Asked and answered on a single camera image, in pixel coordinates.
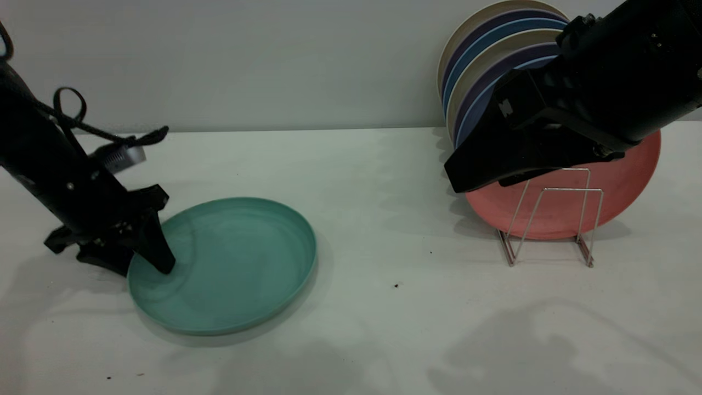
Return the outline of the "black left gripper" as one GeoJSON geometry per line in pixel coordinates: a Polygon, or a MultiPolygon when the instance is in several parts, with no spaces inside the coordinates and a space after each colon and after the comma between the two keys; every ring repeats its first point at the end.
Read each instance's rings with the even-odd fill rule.
{"type": "Polygon", "coordinates": [[[52,252],[100,240],[131,250],[80,250],[77,260],[126,276],[135,252],[158,272],[172,272],[176,258],[158,217],[169,196],[160,185],[128,190],[90,161],[33,164],[30,180],[33,196],[62,223],[43,242],[52,252]]]}

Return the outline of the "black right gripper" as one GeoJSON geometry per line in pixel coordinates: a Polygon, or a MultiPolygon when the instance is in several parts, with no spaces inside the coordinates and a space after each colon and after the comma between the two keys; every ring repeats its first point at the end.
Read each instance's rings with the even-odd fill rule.
{"type": "Polygon", "coordinates": [[[589,139],[604,133],[592,92],[559,59],[504,74],[496,83],[496,104],[505,122],[480,122],[444,165],[457,193],[625,157],[589,139]],[[539,122],[565,128],[534,128],[539,122]]]}

